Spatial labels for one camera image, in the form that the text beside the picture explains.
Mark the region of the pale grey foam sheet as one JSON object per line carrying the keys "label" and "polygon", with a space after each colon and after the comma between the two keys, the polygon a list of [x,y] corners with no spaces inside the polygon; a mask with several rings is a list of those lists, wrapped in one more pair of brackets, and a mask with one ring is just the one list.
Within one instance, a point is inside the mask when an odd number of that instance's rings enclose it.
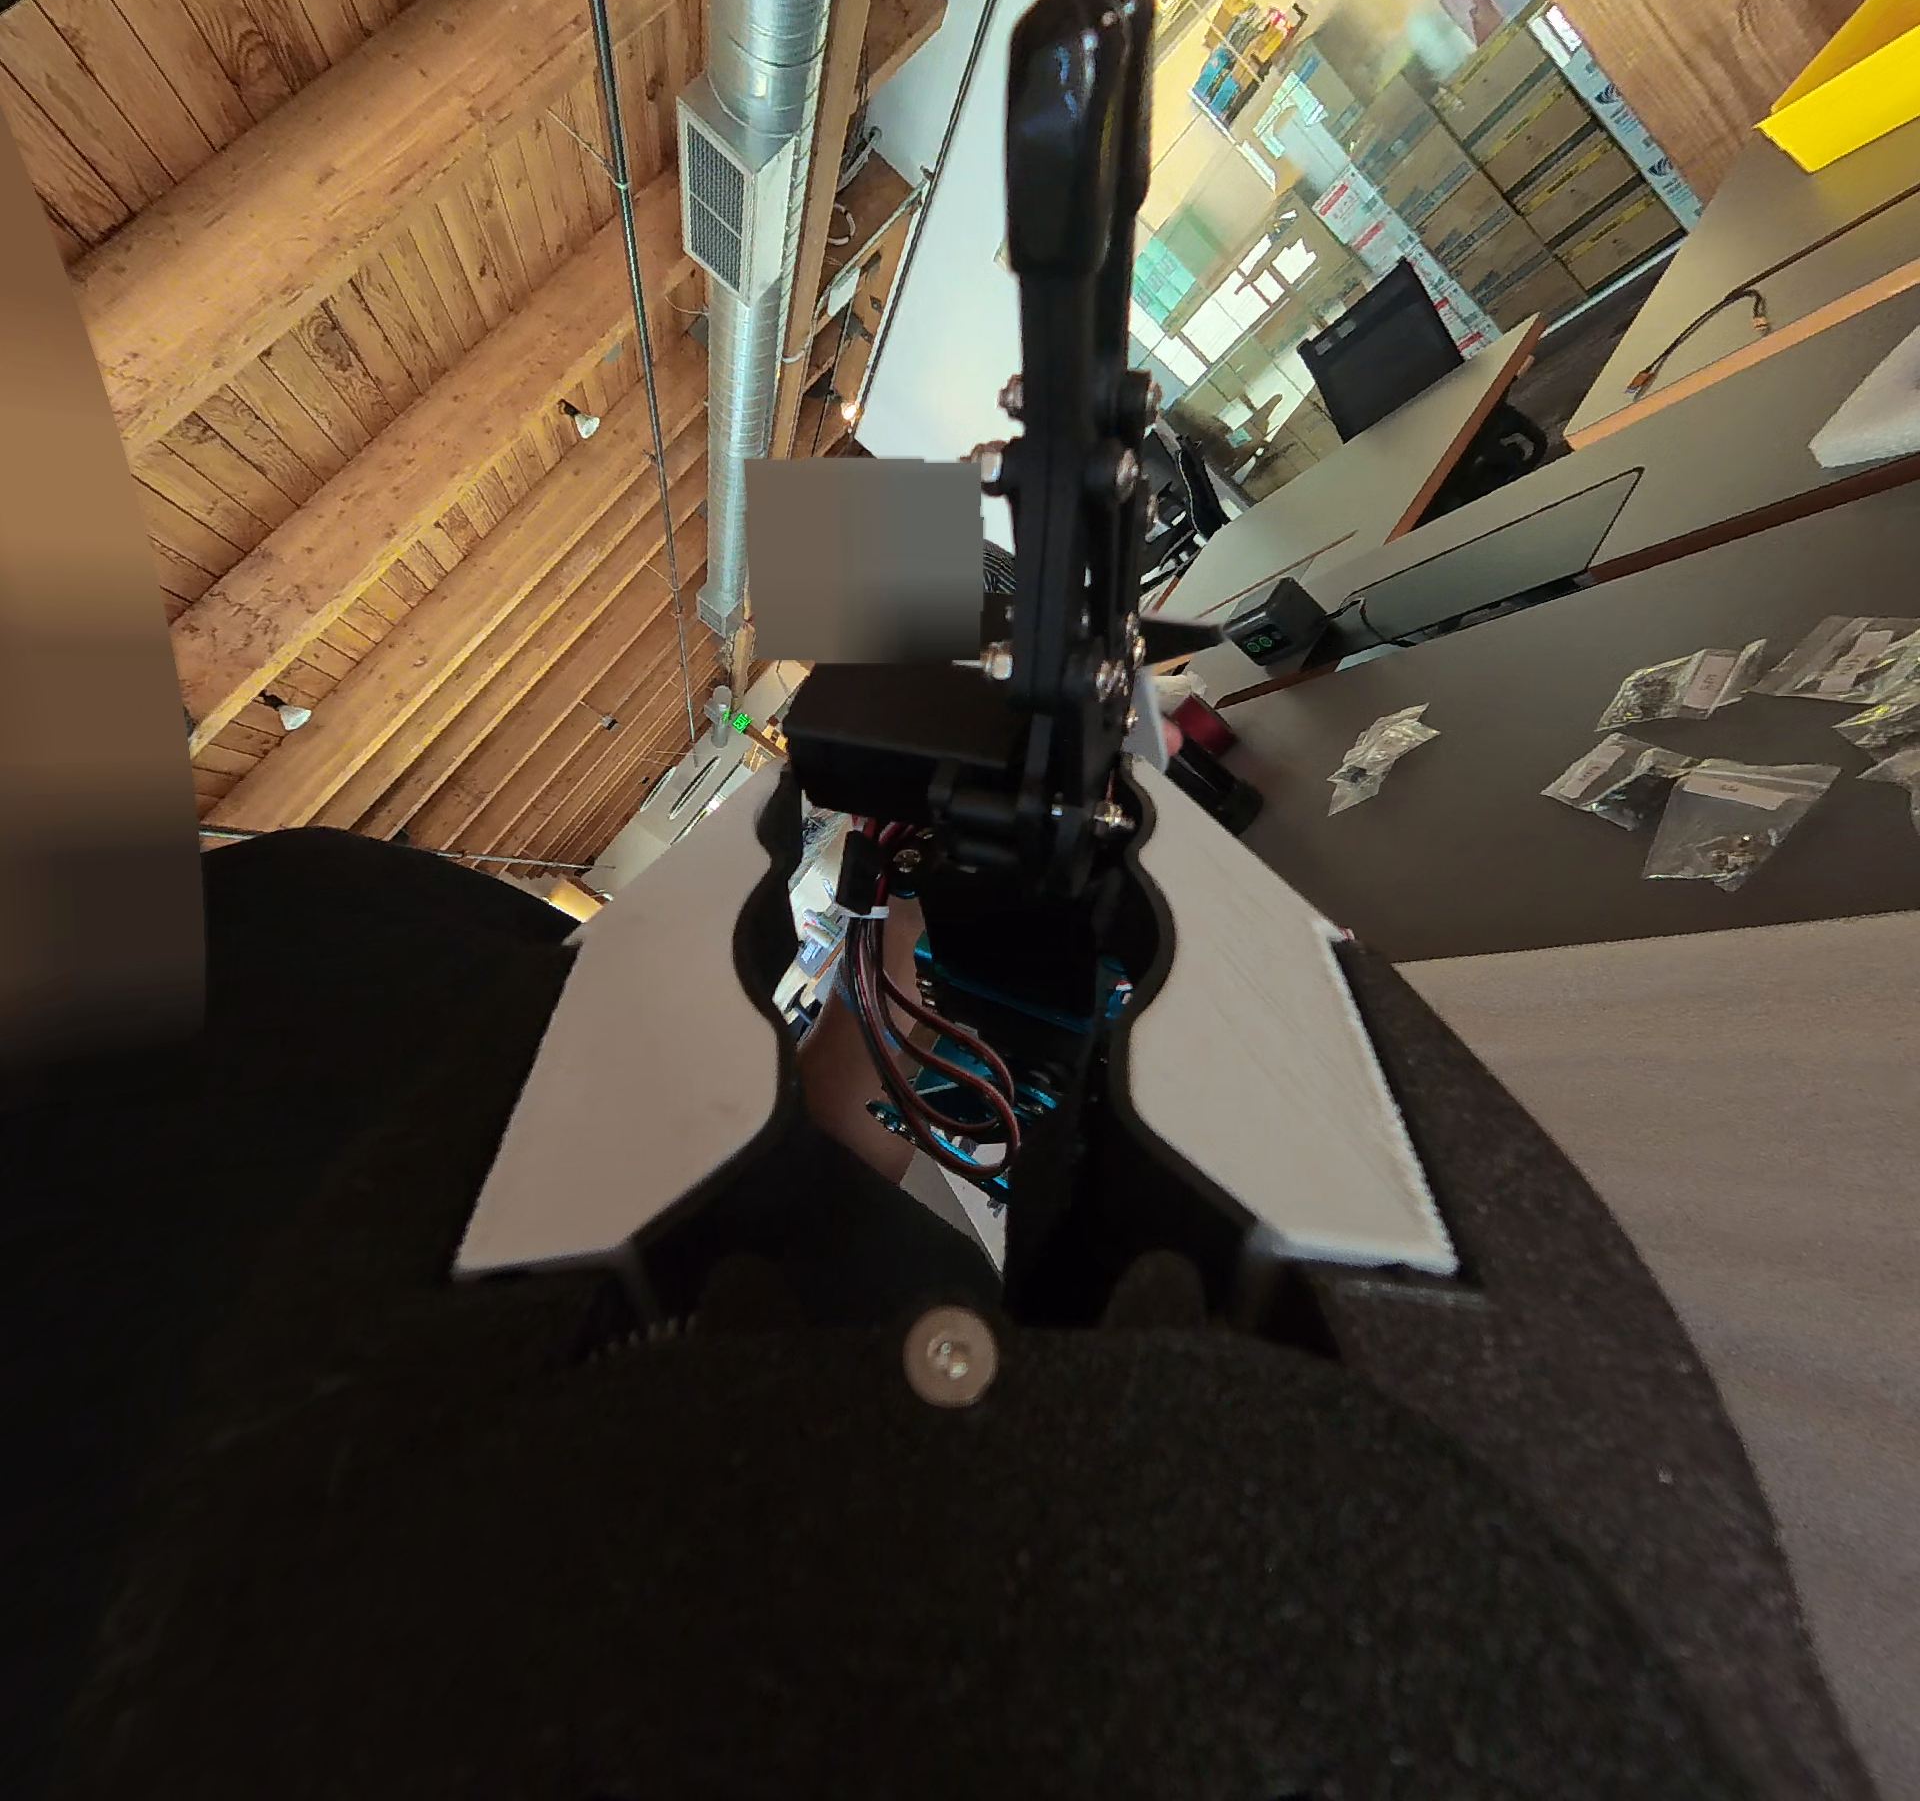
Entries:
{"label": "pale grey foam sheet", "polygon": [[1916,914],[1401,970],[1663,1281],[1876,1788],[1916,1797]]}

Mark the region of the group of clear screw bags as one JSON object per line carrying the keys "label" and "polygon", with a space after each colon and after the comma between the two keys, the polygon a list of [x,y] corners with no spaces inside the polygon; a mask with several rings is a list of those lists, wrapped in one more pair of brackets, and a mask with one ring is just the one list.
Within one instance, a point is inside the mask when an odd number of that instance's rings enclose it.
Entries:
{"label": "group of clear screw bags", "polygon": [[1701,645],[1629,670],[1596,720],[1593,744],[1539,797],[1647,836],[1646,879],[1703,881],[1733,892],[1841,779],[1829,763],[1696,756],[1644,740],[1647,727],[1706,723],[1748,697],[1823,699],[1865,781],[1916,801],[1916,619],[1827,616],[1781,660],[1766,639]]}

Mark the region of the black charger with green display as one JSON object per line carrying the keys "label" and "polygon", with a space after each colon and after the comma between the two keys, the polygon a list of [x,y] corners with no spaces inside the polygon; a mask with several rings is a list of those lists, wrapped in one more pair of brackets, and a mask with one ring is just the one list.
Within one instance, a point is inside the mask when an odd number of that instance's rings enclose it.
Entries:
{"label": "black charger with green display", "polygon": [[1324,638],[1331,614],[1290,576],[1273,582],[1224,624],[1222,638],[1260,670],[1302,660]]}

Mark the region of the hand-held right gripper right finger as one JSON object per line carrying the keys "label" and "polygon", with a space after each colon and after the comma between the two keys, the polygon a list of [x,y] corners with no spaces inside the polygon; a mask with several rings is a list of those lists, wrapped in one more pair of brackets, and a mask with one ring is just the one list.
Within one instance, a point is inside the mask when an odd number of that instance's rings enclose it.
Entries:
{"label": "hand-held right gripper right finger", "polygon": [[1457,1270],[1344,932],[1163,774],[1132,784],[1139,871],[1171,936],[1125,1039],[1140,1123],[1281,1258]]}

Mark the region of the yellow plastic tray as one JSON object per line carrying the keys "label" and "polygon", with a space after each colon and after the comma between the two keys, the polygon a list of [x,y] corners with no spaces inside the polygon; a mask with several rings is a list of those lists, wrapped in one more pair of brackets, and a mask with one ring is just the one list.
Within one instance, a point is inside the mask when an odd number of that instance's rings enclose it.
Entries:
{"label": "yellow plastic tray", "polygon": [[1758,120],[1758,132],[1816,172],[1917,116],[1917,0],[1862,0]]}

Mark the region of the blue black toy robot arm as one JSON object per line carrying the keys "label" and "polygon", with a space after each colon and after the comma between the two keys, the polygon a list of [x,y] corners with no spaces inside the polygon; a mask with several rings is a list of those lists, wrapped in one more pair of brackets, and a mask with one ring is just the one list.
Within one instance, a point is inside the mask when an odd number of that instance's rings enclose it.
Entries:
{"label": "blue black toy robot arm", "polygon": [[788,714],[804,793],[853,817],[851,892],[907,889],[931,970],[850,925],[838,989],[881,1097],[956,1173],[1003,1180],[1003,1300],[1030,1328],[1200,1329],[1232,1238],[1132,1103],[1128,1035],[1174,923],[1122,756],[1158,393],[1125,363],[1153,0],[1035,0],[1010,40],[1006,253],[1020,434],[983,466],[1015,590],[972,665],[818,665]]}

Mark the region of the grey desk with wooden edge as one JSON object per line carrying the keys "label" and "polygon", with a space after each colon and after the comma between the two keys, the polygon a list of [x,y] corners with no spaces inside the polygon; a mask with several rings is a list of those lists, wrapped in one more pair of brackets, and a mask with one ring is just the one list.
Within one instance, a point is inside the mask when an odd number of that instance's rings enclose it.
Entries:
{"label": "grey desk with wooden edge", "polygon": [[1600,445],[1917,282],[1917,124],[1816,170],[1766,137],[1733,164],[1565,438]]}
{"label": "grey desk with wooden edge", "polygon": [[1163,596],[1176,619],[1225,619],[1246,597],[1343,551],[1398,539],[1530,366],[1547,325],[1531,315],[1313,470],[1220,530]]}

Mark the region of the black office chair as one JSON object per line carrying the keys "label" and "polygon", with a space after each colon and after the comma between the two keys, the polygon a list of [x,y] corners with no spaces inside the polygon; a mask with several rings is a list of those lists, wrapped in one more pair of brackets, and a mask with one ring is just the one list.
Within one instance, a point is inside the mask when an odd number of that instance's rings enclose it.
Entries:
{"label": "black office chair", "polygon": [[[1441,313],[1408,259],[1398,259],[1328,329],[1299,347],[1343,445],[1423,395],[1462,363]],[[1543,430],[1506,400],[1480,423],[1435,505],[1460,505],[1535,470]]]}

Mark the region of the silver air duct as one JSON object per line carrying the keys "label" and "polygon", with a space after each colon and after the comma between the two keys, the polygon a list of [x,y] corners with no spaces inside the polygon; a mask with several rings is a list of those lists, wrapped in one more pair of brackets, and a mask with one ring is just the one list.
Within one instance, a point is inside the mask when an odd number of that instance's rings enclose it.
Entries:
{"label": "silver air duct", "polygon": [[830,0],[710,0],[707,70],[677,100],[682,239],[707,278],[709,493],[700,620],[746,619],[746,466],[768,453]]}

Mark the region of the stack of cardboard boxes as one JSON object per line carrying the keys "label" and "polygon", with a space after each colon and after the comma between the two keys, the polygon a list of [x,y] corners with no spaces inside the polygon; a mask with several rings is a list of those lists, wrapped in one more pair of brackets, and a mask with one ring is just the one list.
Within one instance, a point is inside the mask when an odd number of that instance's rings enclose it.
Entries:
{"label": "stack of cardboard boxes", "polygon": [[1546,0],[1453,57],[1302,44],[1289,149],[1363,272],[1410,268],[1460,353],[1553,321],[1701,218],[1689,181]]}

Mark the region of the grey desk with black pad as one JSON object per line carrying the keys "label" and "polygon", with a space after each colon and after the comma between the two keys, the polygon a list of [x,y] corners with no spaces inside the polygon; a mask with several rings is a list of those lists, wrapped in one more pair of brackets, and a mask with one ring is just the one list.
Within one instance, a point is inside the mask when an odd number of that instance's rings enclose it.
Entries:
{"label": "grey desk with black pad", "polygon": [[[1638,470],[1644,470],[1644,476],[1626,509],[1608,530],[1593,563],[1582,578],[1562,591],[1546,590],[1506,602],[1500,609],[1489,609],[1481,614],[1468,614],[1458,624],[1423,638],[1415,641],[1415,645],[1438,639],[1460,624],[1472,624],[1480,619],[1515,612],[1547,597],[1560,597],[1730,539],[1749,538],[1772,526],[1809,516],[1871,493],[1905,485],[1916,479],[1917,458],[1914,453],[1908,453],[1843,470],[1824,470],[1809,460],[1804,467],[1786,470],[1782,479],[1770,479],[1766,484],[1759,481],[1753,470],[1715,470],[1707,474],[1663,470],[1655,466]],[[1553,501],[1584,493],[1621,472],[1625,470],[1601,476],[1590,470],[1577,478],[1573,493],[1560,494]],[[1480,516],[1477,509],[1462,509],[1454,516],[1435,522],[1408,536],[1407,555],[1401,551],[1381,551],[1379,570],[1354,570],[1351,576],[1328,574],[1328,583],[1334,591],[1324,606],[1330,611],[1331,620],[1324,638],[1299,662],[1289,662],[1277,670],[1260,670],[1232,643],[1224,641],[1194,657],[1184,668],[1192,675],[1194,688],[1208,697],[1214,701],[1229,701],[1236,697],[1253,697],[1268,688],[1290,686],[1297,677],[1334,670],[1343,662],[1375,650],[1401,648],[1361,645],[1357,630],[1343,623],[1343,611],[1354,602],[1357,591],[1410,564],[1426,563],[1465,539],[1475,539],[1506,522],[1533,515],[1553,501],[1541,503],[1523,515],[1503,520]]]}

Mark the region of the dark grey desk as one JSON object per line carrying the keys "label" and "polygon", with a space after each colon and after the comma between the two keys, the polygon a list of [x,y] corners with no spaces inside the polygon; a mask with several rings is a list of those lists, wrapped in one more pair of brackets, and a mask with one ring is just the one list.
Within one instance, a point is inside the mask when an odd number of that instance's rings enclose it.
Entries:
{"label": "dark grey desk", "polygon": [[1646,881],[1641,834],[1537,793],[1644,662],[1914,612],[1908,485],[1268,693],[1228,714],[1268,797],[1251,846],[1398,964],[1916,914],[1908,801],[1860,782],[1834,703],[1748,697],[1658,734],[1696,756],[1841,771],[1733,896]]}

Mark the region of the black desk pad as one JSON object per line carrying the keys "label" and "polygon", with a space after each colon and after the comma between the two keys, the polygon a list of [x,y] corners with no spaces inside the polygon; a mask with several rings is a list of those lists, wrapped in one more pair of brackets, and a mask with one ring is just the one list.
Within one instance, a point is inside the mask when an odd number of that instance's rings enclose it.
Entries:
{"label": "black desk pad", "polygon": [[1392,574],[1357,591],[1343,611],[1343,624],[1357,630],[1361,645],[1413,645],[1468,614],[1546,590],[1562,591],[1593,563],[1641,476],[1644,470],[1615,474]]}

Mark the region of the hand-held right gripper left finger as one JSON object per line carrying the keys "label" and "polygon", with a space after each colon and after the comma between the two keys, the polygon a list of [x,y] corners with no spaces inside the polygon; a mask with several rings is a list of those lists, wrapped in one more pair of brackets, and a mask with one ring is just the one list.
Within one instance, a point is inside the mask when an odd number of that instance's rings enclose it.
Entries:
{"label": "hand-held right gripper left finger", "polygon": [[453,1276],[636,1269],[795,1114],[799,784],[750,779],[584,925]]}

